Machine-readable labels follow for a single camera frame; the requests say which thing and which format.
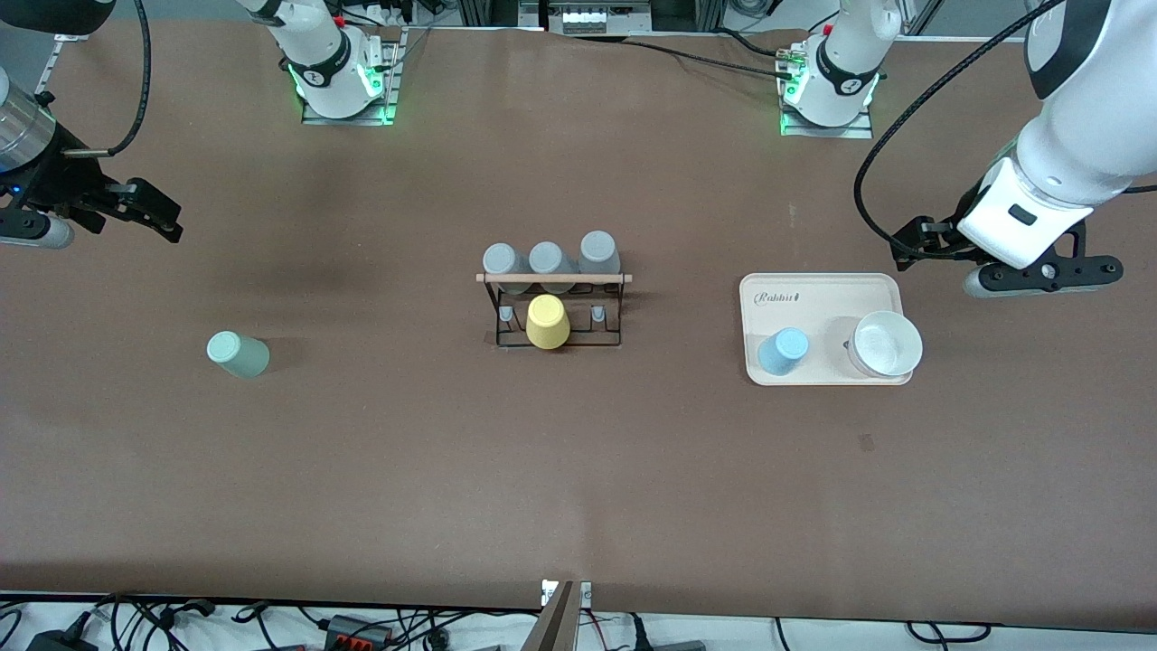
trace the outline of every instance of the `power adapter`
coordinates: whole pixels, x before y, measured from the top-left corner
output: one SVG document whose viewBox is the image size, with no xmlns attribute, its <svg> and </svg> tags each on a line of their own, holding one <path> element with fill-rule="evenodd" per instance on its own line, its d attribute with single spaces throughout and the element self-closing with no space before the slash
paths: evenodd
<svg viewBox="0 0 1157 651">
<path fill-rule="evenodd" d="M 73 639 L 62 630 L 46 630 L 36 634 L 28 644 L 28 651 L 97 651 L 95 644 L 83 639 Z"/>
<path fill-rule="evenodd" d="M 334 615 L 325 627 L 325 648 L 342 651 L 385 651 L 390 628 L 345 615 Z"/>
</svg>

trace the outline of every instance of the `white floor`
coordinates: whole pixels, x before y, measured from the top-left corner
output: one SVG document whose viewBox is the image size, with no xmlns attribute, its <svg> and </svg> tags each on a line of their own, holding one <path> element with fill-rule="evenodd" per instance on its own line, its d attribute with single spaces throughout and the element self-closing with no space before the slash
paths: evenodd
<svg viewBox="0 0 1157 651">
<path fill-rule="evenodd" d="M 44 630 L 64 630 L 87 606 L 81 604 L 29 604 L 20 606 L 23 620 L 5 650 L 27 649 L 32 636 Z M 270 646 L 261 637 L 257 622 L 246 624 L 234 623 L 230 616 L 239 607 L 221 606 L 208 619 L 197 614 L 180 615 L 174 634 L 190 651 L 261 651 Z M 106 615 L 111 608 L 105 606 L 101 613 Z M 361 617 L 366 621 L 393 620 L 395 611 L 356 611 L 334 608 L 308 608 L 314 617 L 331 617 L 344 614 Z M 123 605 L 118 614 L 118 626 L 125 628 L 132 609 Z M 413 611 L 403 611 L 408 617 Z M 634 649 L 635 634 L 632 620 L 621 613 L 597 613 L 599 617 L 610 617 L 600 623 L 606 637 L 606 649 L 627 646 Z M 648 637 L 653 645 L 671 644 L 698 639 L 705 643 L 708 651 L 782 651 L 782 645 L 775 636 L 773 620 L 766 617 L 697 617 L 688 615 L 651 615 L 643 614 Z M 295 608 L 270 608 L 264 615 L 270 637 L 279 646 L 307 645 L 309 649 L 322 649 L 324 632 L 308 622 Z M 594 627 L 583 623 L 578 629 L 577 651 L 603 651 L 603 645 Z M 0 638 L 7 632 L 12 619 L 0 621 Z M 450 624 L 450 651 L 476 651 L 487 646 L 501 645 L 503 651 L 521 649 L 535 617 L 525 614 L 494 617 L 472 615 Z M 95 644 L 101 651 L 112 650 L 110 624 L 101 616 L 94 616 L 86 628 L 84 639 Z M 923 635 L 931 635 L 927 628 Z M 977 632 L 970 627 L 942 627 L 945 636 L 966 637 Z M 912 638 L 902 623 L 894 622 L 850 622 L 831 620 L 783 620 L 783 631 L 791 651 L 939 651 L 936 645 L 923 644 Z M 127 644 L 127 636 L 121 638 Z M 132 649 L 141 648 L 143 630 L 138 634 Z M 1157 651 L 1157 635 L 1063 631 L 1046 629 L 996 628 L 992 635 L 979 643 L 957 644 L 953 649 L 960 651 Z M 164 651 L 168 643 L 162 635 L 154 635 L 149 649 Z M 421 649 L 414 644 L 413 651 Z"/>
</svg>

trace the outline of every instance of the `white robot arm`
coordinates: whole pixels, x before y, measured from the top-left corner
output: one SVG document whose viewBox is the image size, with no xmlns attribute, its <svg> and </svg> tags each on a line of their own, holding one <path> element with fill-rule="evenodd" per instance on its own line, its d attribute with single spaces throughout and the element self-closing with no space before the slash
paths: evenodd
<svg viewBox="0 0 1157 651">
<path fill-rule="evenodd" d="M 1041 112 L 997 156 L 948 220 L 918 217 L 894 235 L 923 256 L 966 251 L 965 290 L 980 297 L 1096 289 L 1123 275 L 1112 256 L 1085 257 L 1083 220 L 1157 172 L 1157 3 L 1049 0 L 1025 44 Z M 1054 244 L 1071 235 L 1071 254 Z"/>
<path fill-rule="evenodd" d="M 830 34 L 813 34 L 793 46 L 806 59 L 784 86 L 783 102 L 820 126 L 854 120 L 871 99 L 901 22 L 896 0 L 841 0 Z"/>
<path fill-rule="evenodd" d="M 988 170 L 983 195 L 957 225 L 1016 268 L 1157 171 L 1157 5 L 1064 2 L 1033 22 L 1026 60 L 1040 114 Z"/>
<path fill-rule="evenodd" d="M 297 93 L 319 116 L 352 117 L 382 96 L 381 38 L 354 25 L 338 28 L 323 0 L 237 2 L 270 29 Z"/>
</svg>

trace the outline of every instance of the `gray cup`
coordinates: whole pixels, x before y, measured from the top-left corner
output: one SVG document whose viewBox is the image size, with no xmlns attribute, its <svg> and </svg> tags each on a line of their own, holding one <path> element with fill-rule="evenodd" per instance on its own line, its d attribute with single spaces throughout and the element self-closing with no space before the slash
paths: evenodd
<svg viewBox="0 0 1157 651">
<path fill-rule="evenodd" d="M 562 252 L 554 242 L 539 242 L 530 249 L 530 267 L 535 273 L 575 273 L 575 260 Z M 565 294 L 574 287 L 574 282 L 543 282 L 543 288 L 552 294 Z"/>
<path fill-rule="evenodd" d="M 482 253 L 482 268 L 487 273 L 530 273 L 530 262 L 514 246 L 499 242 Z M 521 294 L 530 288 L 530 282 L 502 282 L 499 288 L 508 294 Z"/>
<path fill-rule="evenodd" d="M 606 230 L 591 230 L 578 246 L 578 271 L 583 273 L 618 273 L 620 271 L 619 249 L 614 237 Z"/>
</svg>

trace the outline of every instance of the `cup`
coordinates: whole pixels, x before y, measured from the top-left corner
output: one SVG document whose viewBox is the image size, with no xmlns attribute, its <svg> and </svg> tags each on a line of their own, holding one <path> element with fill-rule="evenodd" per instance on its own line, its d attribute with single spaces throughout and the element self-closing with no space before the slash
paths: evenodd
<svg viewBox="0 0 1157 651">
<path fill-rule="evenodd" d="M 845 346 L 856 371 L 874 378 L 906 376 L 924 355 L 915 325 L 902 313 L 886 309 L 861 318 Z"/>
<path fill-rule="evenodd" d="M 491 244 L 482 253 L 482 269 L 487 273 L 530 273 L 526 256 L 506 242 Z M 521 294 L 530 288 L 530 282 L 501 282 L 499 288 L 508 294 Z"/>
<path fill-rule="evenodd" d="M 570 336 L 570 319 L 558 296 L 541 294 L 535 296 L 526 308 L 526 339 L 543 350 L 554 350 L 567 343 Z"/>
<path fill-rule="evenodd" d="M 618 273 L 619 249 L 606 230 L 591 230 L 578 244 L 578 271 L 583 273 Z"/>
<path fill-rule="evenodd" d="M 575 260 L 562 252 L 554 242 L 539 242 L 530 249 L 530 267 L 535 273 L 575 273 Z M 574 282 L 543 282 L 543 288 L 552 294 L 565 294 Z"/>
<path fill-rule="evenodd" d="M 237 378 L 256 378 L 270 365 L 270 349 L 264 343 L 230 331 L 213 335 L 205 347 L 209 360 Z"/>
<path fill-rule="evenodd" d="M 772 376 L 787 376 L 808 355 L 808 335 L 798 328 L 784 328 L 759 345 L 759 368 Z"/>
</svg>

